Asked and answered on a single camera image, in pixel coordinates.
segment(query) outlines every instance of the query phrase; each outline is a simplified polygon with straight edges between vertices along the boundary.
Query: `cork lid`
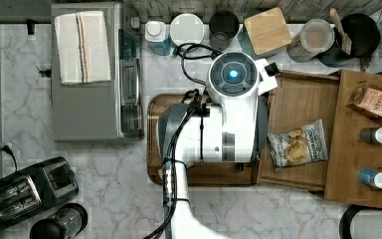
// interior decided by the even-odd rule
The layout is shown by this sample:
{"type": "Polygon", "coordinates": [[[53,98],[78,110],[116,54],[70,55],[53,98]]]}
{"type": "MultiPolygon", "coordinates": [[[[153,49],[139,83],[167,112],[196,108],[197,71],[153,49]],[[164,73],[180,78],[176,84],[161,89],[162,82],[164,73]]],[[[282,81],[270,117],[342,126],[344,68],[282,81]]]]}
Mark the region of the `cork lid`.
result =
{"type": "Polygon", "coordinates": [[[244,24],[257,55],[273,51],[291,42],[287,22],[280,8],[247,18],[244,24]]]}

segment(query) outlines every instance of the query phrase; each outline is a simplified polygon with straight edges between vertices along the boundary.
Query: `black pot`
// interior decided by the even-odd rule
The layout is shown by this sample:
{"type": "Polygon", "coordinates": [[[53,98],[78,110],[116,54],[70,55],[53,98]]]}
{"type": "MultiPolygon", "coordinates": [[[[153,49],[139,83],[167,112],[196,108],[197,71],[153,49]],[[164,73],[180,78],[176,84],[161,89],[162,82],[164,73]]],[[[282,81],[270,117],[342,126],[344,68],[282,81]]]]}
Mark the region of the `black pot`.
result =
{"type": "Polygon", "coordinates": [[[342,38],[334,31],[334,43],[324,53],[318,54],[318,60],[327,67],[342,67],[353,58],[370,57],[380,43],[380,32],[377,25],[369,16],[364,14],[351,14],[342,19],[343,30],[352,40],[350,54],[341,48],[342,38]]]}

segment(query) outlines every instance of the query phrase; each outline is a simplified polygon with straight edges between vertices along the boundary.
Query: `toaster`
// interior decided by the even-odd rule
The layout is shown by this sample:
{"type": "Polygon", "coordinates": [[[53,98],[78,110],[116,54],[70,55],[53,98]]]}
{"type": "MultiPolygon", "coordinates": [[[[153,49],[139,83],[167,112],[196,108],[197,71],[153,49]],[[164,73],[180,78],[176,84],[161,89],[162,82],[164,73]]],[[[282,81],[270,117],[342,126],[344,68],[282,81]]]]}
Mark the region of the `toaster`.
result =
{"type": "Polygon", "coordinates": [[[79,194],[67,161],[48,159],[0,179],[0,231],[79,194]]]}

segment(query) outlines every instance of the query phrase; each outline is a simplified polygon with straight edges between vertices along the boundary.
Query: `black mug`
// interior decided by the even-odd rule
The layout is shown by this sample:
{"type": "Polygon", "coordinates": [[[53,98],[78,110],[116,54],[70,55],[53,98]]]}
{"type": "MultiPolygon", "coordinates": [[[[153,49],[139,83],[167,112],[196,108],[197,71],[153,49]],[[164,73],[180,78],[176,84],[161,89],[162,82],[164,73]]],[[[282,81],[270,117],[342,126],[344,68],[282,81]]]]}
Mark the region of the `black mug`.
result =
{"type": "Polygon", "coordinates": [[[354,58],[370,57],[380,43],[380,32],[369,16],[356,13],[342,19],[342,28],[352,40],[350,54],[342,50],[342,38],[334,31],[334,43],[325,52],[317,55],[318,60],[327,67],[342,67],[354,58]]]}
{"type": "Polygon", "coordinates": [[[219,11],[210,18],[210,46],[218,51],[228,48],[238,34],[240,22],[230,11],[219,11]]]}

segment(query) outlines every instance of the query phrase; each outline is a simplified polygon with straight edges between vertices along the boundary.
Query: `blue light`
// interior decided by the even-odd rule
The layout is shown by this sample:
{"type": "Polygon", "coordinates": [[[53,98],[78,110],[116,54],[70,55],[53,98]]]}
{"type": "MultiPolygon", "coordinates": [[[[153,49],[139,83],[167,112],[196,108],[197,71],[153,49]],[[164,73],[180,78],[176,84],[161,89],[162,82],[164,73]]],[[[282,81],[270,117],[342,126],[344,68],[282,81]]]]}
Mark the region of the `blue light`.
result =
{"type": "Polygon", "coordinates": [[[232,78],[236,78],[236,77],[238,77],[238,72],[235,71],[235,70],[230,71],[230,72],[229,72],[229,76],[232,77],[232,78]]]}

